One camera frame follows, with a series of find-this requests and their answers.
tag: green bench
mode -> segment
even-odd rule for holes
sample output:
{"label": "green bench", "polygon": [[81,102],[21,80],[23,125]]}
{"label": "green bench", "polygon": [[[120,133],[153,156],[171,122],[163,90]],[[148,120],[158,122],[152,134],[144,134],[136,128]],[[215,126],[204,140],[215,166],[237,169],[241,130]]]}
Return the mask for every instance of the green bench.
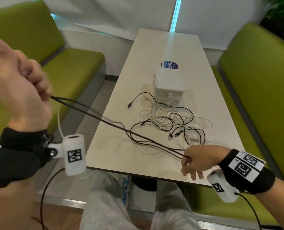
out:
{"label": "green bench", "polygon": [[[53,54],[60,52],[43,66],[54,86],[54,96],[77,100],[105,62],[104,55],[100,52],[65,48],[65,41],[42,0],[0,9],[0,39],[38,62],[47,61]],[[98,86],[104,82],[104,74],[102,76],[102,82]],[[48,130],[53,133],[58,126],[58,109],[61,121],[69,109],[56,101],[51,103],[53,116]],[[0,105],[0,134],[7,126],[8,118]]]}
{"label": "green bench", "polygon": [[[216,66],[212,70],[245,150],[265,159],[222,79],[224,76],[284,177],[284,41],[248,23],[230,43],[219,65],[224,74]],[[227,204],[211,188],[182,185],[182,190],[193,212],[256,222],[253,211],[242,198]],[[277,225],[254,196],[245,194],[245,197],[262,224]]]}

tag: hand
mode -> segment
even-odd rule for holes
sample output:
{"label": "hand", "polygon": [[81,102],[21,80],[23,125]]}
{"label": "hand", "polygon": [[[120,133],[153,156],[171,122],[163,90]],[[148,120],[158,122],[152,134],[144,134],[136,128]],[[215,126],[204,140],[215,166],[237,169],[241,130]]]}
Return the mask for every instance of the hand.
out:
{"label": "hand", "polygon": [[41,66],[0,39],[0,103],[10,114],[9,127],[25,132],[47,129],[51,94]]}
{"label": "hand", "polygon": [[196,172],[200,179],[204,178],[203,171],[218,165],[230,152],[229,148],[219,145],[196,145],[186,149],[181,160],[181,172],[184,176],[191,174],[192,180],[196,180]]}

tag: person's leg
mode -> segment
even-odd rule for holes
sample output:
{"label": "person's leg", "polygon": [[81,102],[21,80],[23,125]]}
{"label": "person's leg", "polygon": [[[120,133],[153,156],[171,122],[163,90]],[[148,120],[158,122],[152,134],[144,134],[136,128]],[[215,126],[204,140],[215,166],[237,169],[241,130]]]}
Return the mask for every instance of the person's leg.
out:
{"label": "person's leg", "polygon": [[91,177],[80,230],[137,230],[124,206],[120,183],[107,172],[98,171]]}
{"label": "person's leg", "polygon": [[185,229],[198,230],[201,228],[176,183],[158,180],[151,230]]}

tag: white table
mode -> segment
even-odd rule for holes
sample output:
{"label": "white table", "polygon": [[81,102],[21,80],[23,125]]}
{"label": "white table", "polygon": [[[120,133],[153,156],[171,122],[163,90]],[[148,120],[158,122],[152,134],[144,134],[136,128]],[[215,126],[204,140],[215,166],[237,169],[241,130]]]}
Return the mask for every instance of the white table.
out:
{"label": "white table", "polygon": [[[179,65],[186,81],[186,92],[180,106],[213,123],[212,129],[205,129],[206,140],[224,142],[231,148],[243,150],[235,125],[196,35],[140,29],[104,116],[124,123],[127,129],[143,121],[139,112],[149,105],[149,101],[143,98],[144,95],[137,98],[130,109],[127,105],[141,92],[153,93],[155,68],[166,60]],[[168,147],[177,147],[174,141],[168,141],[166,132],[154,127],[140,127],[135,132]],[[87,166],[98,170],[210,185],[207,175],[211,170],[204,172],[203,180],[192,181],[190,175],[184,177],[181,174],[179,159],[159,149],[137,145],[124,131],[102,122],[86,154],[86,163]]]}

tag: blue sneaker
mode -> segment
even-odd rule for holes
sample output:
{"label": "blue sneaker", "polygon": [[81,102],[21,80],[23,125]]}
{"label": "blue sneaker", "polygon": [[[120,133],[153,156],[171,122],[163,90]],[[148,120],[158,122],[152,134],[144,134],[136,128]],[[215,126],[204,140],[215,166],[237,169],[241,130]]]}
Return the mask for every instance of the blue sneaker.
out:
{"label": "blue sneaker", "polygon": [[131,176],[122,174],[121,177],[120,177],[120,184],[123,188],[122,200],[123,200],[125,207],[128,208],[128,205],[129,205],[128,191],[129,191],[129,187],[130,187],[130,184],[131,184]]}

